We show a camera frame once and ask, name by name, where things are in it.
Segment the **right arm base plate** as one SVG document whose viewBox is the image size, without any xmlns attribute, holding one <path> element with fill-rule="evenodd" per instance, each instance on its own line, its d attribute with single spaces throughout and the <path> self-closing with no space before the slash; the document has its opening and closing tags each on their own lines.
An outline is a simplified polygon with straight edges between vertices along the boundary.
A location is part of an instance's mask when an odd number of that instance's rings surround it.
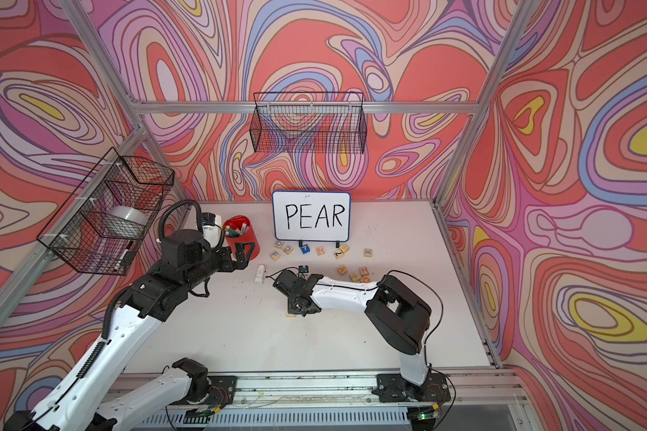
<svg viewBox="0 0 647 431">
<path fill-rule="evenodd" d="M 400 374 L 378 374 L 376 379 L 371 393 L 382 403 L 434 402 L 442 405 L 452 399 L 448 379 L 440 373 L 429 372 L 421 385 L 404 380 Z"/>
</svg>

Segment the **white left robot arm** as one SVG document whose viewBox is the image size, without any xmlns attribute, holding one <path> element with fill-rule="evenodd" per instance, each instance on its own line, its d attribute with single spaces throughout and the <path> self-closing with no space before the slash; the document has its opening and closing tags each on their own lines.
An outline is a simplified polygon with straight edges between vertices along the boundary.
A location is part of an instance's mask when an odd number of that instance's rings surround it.
<svg viewBox="0 0 647 431">
<path fill-rule="evenodd" d="M 216 387 L 201 363 L 182 358 L 168 372 L 127 395 L 104 397 L 146 340 L 175 309 L 216 273 L 246 269 L 254 242 L 226 246 L 204 235 L 198 202 L 185 199 L 161 215 L 160 259 L 146 274 L 113 296 L 95 344 L 48 396 L 30 411 L 16 411 L 6 430 L 131 430 L 174 402 L 203 404 Z"/>
</svg>

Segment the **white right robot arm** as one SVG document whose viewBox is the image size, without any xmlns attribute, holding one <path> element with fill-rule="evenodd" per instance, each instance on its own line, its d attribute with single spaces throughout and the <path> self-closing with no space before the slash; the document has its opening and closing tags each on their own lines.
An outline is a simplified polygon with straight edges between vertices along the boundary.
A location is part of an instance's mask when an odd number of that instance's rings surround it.
<svg viewBox="0 0 647 431">
<path fill-rule="evenodd" d="M 399 353 L 400 377 L 414 386 L 425 384 L 430 370 L 425 334 L 431 307 L 397 277 L 386 274 L 376 282 L 353 282 L 284 269 L 268 278 L 287 297 L 289 314 L 307 316 L 325 310 L 364 314 Z"/>
</svg>

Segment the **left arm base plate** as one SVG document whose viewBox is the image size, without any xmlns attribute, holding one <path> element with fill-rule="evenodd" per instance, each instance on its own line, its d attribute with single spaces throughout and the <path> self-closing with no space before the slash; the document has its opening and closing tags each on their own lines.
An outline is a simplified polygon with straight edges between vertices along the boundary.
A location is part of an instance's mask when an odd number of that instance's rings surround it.
<svg viewBox="0 0 647 431">
<path fill-rule="evenodd" d="M 223 408 L 234 402 L 236 387 L 237 377 L 234 375 L 193 377 L 183 401 Z"/>
</svg>

